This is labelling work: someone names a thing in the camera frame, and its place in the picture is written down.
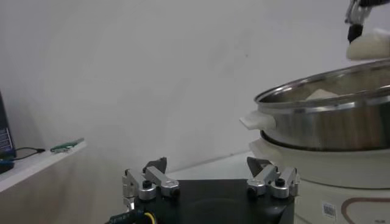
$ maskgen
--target white electric cooker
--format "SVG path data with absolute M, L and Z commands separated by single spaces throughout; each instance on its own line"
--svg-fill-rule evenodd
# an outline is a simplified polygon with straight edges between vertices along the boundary
M 390 223 L 390 60 L 261 93 L 256 157 L 300 175 L 296 223 Z
M 296 223 L 390 223 L 390 150 L 304 152 L 263 138 L 249 147 L 258 158 L 297 168 Z

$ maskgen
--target black cable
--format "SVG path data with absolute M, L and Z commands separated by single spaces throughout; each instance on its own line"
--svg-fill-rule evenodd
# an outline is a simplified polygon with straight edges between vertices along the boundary
M 22 147 L 22 148 L 15 149 L 15 151 L 19 151 L 19 150 L 23 150 L 23 149 L 31 149 L 31 150 L 35 150 L 36 152 L 35 153 L 31 153 L 31 154 L 29 154 L 27 156 L 24 156 L 24 157 L 14 158 L 14 159 L 10 159 L 10 160 L 11 161 L 16 161 L 16 160 L 25 159 L 27 157 L 30 157 L 30 156 L 35 155 L 35 154 L 43 153 L 45 151 L 45 149 L 37 149 L 37 148 L 32 148 L 32 147 Z

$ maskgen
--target cable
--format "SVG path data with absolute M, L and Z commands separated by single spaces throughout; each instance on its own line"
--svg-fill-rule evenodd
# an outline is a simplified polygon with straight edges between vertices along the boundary
M 151 219 L 152 224 L 156 224 L 154 215 L 152 215 L 150 212 L 145 212 L 144 215 L 148 216 Z
M 24 157 L 10 159 L 10 161 L 16 161 L 16 160 L 25 159 L 27 157 L 30 157 L 30 156 L 35 155 L 35 154 L 43 153 L 45 151 L 45 149 L 37 149 L 37 148 L 32 148 L 32 147 L 18 148 L 18 149 L 15 149 L 15 151 L 19 151 L 19 150 L 23 150 L 23 149 L 31 149 L 31 150 L 35 150 L 36 152 L 35 153 L 31 153 L 30 155 L 27 155 L 27 156 L 24 156 Z

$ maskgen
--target black screw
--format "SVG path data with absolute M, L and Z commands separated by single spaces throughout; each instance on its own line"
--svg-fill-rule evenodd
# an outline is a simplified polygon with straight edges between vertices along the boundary
M 171 192 L 171 196 L 172 196 L 172 198 L 178 198 L 178 197 L 180 197 L 180 189 L 174 189 L 174 190 Z
M 144 180 L 142 182 L 142 188 L 143 189 L 148 189 L 152 187 L 152 182 L 150 180 Z
M 285 185 L 285 181 L 281 178 L 278 178 L 277 180 L 275 180 L 275 186 L 277 187 L 283 187 Z
M 257 198 L 257 193 L 256 193 L 255 189 L 253 189 L 253 188 L 251 188 L 251 187 L 248 188 L 247 194 L 248 194 L 248 197 L 249 197 L 250 199 L 256 199 L 256 198 Z

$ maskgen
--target stainless steel pot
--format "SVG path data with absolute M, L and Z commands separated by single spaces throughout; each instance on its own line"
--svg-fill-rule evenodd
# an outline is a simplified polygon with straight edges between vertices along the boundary
M 255 101 L 258 110 L 241 121 L 274 144 L 303 150 L 390 149 L 390 60 L 296 80 Z

